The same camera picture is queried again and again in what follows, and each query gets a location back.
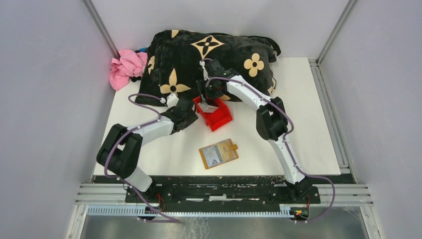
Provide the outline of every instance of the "white table surface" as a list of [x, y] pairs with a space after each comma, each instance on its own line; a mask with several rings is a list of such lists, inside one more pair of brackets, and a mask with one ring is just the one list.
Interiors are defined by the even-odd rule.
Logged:
[[[308, 174], [340, 174], [308, 59], [278, 58], [271, 68], [277, 79], [272, 97], [279, 96], [283, 100], [286, 113], [295, 124], [290, 139], [302, 168]], [[128, 95], [138, 90], [139, 82], [130, 82], [116, 92], [104, 138], [116, 123], [136, 125], [156, 117], [153, 112], [127, 100]], [[138, 166], [148, 175], [283, 175], [274, 150], [255, 129], [255, 112], [240, 102], [226, 104], [233, 116], [232, 122], [211, 132], [199, 116], [187, 129], [143, 146]], [[163, 112], [167, 108], [156, 109]], [[228, 138], [239, 147], [239, 158], [205, 169], [199, 149]], [[104, 175], [103, 166], [97, 163], [94, 175]]]

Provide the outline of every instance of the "tan flower print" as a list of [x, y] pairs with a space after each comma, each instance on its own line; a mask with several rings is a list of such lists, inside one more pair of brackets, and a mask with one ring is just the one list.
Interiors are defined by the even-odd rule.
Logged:
[[222, 101], [229, 101], [231, 98], [229, 96], [223, 95], [222, 97], [220, 97], [220, 99]]
[[174, 38], [177, 33], [179, 33], [179, 30], [172, 30], [172, 38]]
[[148, 74], [151, 74], [152, 69], [154, 69], [155, 65], [155, 56], [151, 56], [148, 61]]
[[218, 41], [213, 36], [207, 36], [206, 38], [192, 43], [191, 45], [198, 49], [201, 58], [204, 59], [208, 53], [210, 53], [215, 48], [224, 45], [224, 43]]
[[162, 94], [168, 94], [168, 93], [177, 93], [190, 90], [191, 88], [183, 85], [183, 84], [177, 84], [177, 75], [176, 75], [176, 69], [173, 68], [172, 73], [169, 77], [169, 84], [168, 85], [162, 85], [160, 86], [160, 91]]
[[258, 74], [258, 70], [264, 69], [264, 62], [259, 60], [259, 54], [253, 53], [251, 59], [246, 59], [243, 63], [243, 67], [249, 70], [249, 75], [255, 77]]
[[274, 93], [274, 91], [276, 90], [276, 85], [277, 85], [277, 81], [276, 79], [274, 79], [274, 77], [272, 77], [273, 80], [273, 85], [268, 88], [268, 93], [270, 93], [270, 95], [272, 95]]

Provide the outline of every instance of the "metal floor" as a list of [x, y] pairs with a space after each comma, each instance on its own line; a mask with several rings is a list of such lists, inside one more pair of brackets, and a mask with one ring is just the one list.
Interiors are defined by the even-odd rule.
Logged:
[[[319, 215], [326, 208], [311, 208]], [[286, 218], [178, 218], [181, 224], [144, 223], [136, 217], [87, 216], [84, 239], [368, 239], [358, 207], [332, 208], [320, 221]]]

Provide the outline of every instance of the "fleece blanket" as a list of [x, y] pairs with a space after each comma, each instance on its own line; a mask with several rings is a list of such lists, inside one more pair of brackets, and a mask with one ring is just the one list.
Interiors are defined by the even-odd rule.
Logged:
[[[266, 95], [271, 95], [277, 84], [269, 63], [275, 62], [281, 52], [271, 38], [166, 30], [154, 36], [146, 51], [148, 63], [142, 78], [132, 78], [132, 81], [141, 80], [140, 93], [164, 98], [175, 93], [179, 98], [190, 100], [197, 97], [196, 80], [204, 78], [199, 61], [204, 58], [217, 59], [225, 69], [233, 68]], [[228, 92], [221, 99], [240, 101]], [[141, 96], [136, 102], [165, 105]]]

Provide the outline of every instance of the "red plastic bin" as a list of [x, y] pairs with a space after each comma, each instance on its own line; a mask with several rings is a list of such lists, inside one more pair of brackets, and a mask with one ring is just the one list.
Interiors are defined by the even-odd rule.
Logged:
[[208, 125], [212, 132], [225, 125], [226, 123], [233, 120], [228, 106], [220, 99], [212, 100], [218, 109], [212, 113], [204, 113], [202, 109], [198, 106], [201, 102], [201, 97], [198, 96], [194, 99], [195, 105], [197, 106], [197, 112], [204, 118], [205, 125]]

